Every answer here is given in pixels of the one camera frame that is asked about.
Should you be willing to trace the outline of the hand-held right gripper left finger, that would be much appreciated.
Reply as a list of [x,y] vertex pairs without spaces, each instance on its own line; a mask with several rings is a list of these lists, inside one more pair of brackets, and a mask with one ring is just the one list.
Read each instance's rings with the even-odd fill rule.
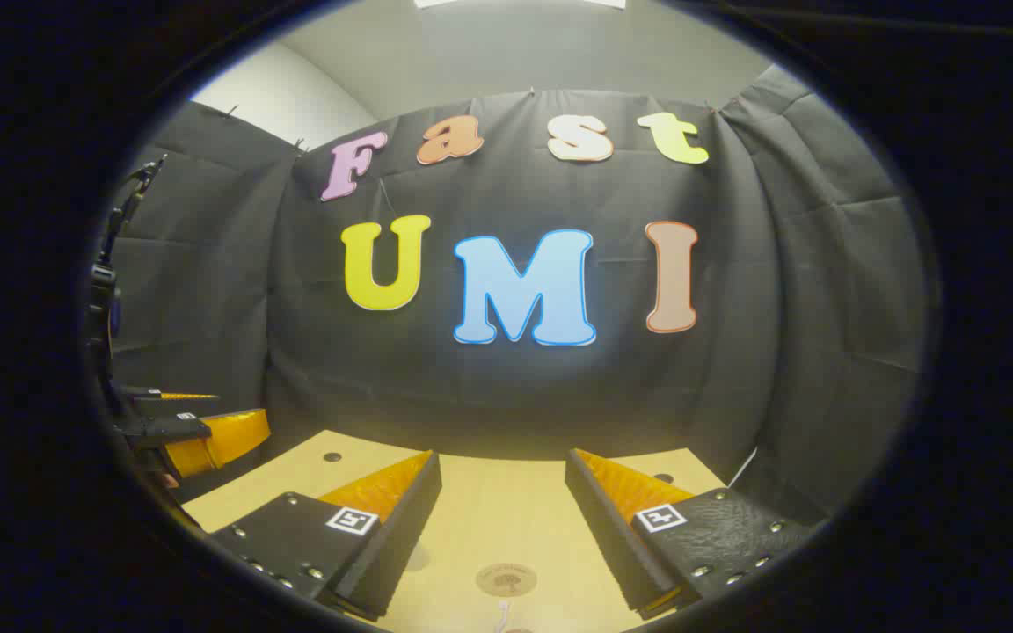
[[321,497],[282,493],[210,538],[290,592],[376,622],[441,488],[439,456],[423,450]]

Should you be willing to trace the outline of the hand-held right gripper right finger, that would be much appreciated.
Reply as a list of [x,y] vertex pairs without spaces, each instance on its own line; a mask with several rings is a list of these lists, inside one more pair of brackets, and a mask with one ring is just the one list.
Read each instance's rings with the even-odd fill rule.
[[568,452],[565,481],[624,600],[644,620],[734,592],[815,530],[724,486],[688,492],[578,448]]

